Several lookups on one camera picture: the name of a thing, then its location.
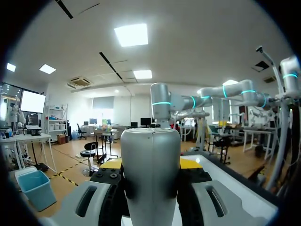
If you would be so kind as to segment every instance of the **keyboard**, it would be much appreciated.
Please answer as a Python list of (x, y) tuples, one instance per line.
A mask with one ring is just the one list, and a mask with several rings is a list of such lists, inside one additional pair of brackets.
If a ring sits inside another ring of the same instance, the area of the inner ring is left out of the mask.
[(27, 128), (27, 129), (42, 129), (42, 128), (39, 127), (39, 126), (30, 126), (30, 125), (26, 125), (26, 128)]

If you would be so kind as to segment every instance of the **ceiling light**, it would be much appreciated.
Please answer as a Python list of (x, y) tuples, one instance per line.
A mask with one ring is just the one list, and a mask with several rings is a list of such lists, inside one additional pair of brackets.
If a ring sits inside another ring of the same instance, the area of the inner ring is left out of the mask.
[(10, 64), (10, 63), (8, 63), (8, 65), (6, 66), (6, 68), (9, 69), (9, 70), (12, 71), (12, 72), (15, 72), (16, 66), (14, 66), (14, 65), (12, 65), (12, 64)]
[(137, 79), (151, 79), (151, 70), (133, 71)]
[(146, 24), (122, 26), (114, 30), (122, 47), (149, 44)]
[(228, 86), (228, 85), (233, 85), (233, 84), (236, 84), (236, 83), (238, 83), (238, 81), (234, 81), (234, 80), (230, 79), (230, 80), (224, 82), (222, 85), (223, 86)]
[(40, 71), (43, 71), (47, 74), (51, 74), (52, 72), (55, 72), (56, 69), (53, 67), (48, 66), (47, 64), (44, 64), (41, 68)]

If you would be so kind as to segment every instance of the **bolt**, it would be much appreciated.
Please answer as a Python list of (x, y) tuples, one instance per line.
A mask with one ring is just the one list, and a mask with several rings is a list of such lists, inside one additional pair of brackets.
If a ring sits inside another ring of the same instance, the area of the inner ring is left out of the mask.
[(116, 174), (116, 173), (112, 173), (112, 174), (110, 175), (110, 177), (111, 177), (111, 178), (116, 178), (116, 177), (117, 177), (117, 174)]

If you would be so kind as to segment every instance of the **white screen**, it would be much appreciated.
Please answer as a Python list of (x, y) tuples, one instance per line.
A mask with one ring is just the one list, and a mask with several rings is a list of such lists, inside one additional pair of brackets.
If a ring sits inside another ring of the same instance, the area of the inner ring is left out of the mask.
[(21, 99), (21, 111), (43, 113), (45, 95), (23, 91)]

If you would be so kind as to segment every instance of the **yellow black caution tape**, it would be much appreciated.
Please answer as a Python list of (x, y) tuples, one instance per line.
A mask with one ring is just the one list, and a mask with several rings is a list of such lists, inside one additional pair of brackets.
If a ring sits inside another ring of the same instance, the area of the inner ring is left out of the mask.
[(78, 186), (77, 183), (75, 183), (74, 181), (72, 181), (72, 180), (70, 180), (70, 179), (64, 177), (64, 176), (61, 175), (61, 174), (64, 173), (64, 172), (66, 172), (67, 170), (69, 170), (69, 169), (71, 169), (71, 168), (77, 166), (78, 164), (82, 163), (83, 161), (80, 161), (80, 162), (76, 163), (74, 166), (70, 166), (69, 168), (64, 169), (63, 171), (61, 171), (61, 172), (59, 172), (59, 173), (57, 173), (57, 174), (55, 174), (55, 175), (49, 177), (49, 179), (54, 178), (54, 177), (56, 177), (56, 176), (60, 176), (60, 177), (64, 178), (65, 180), (68, 180), (70, 183), (74, 184), (75, 186)]
[(61, 175), (60, 173), (59, 173), (59, 176), (60, 176), (60, 177), (62, 177), (62, 178), (64, 178), (65, 180), (68, 180), (70, 183), (74, 184), (75, 186), (78, 186), (78, 184), (77, 184), (77, 183), (75, 183), (74, 181), (72, 181), (72, 180), (70, 180), (70, 179), (68, 179), (68, 178), (64, 177), (64, 176), (63, 176), (63, 175)]
[(55, 175), (53, 175), (52, 177), (49, 177), (49, 179), (55, 178), (56, 176), (58, 176), (58, 174), (55, 174)]

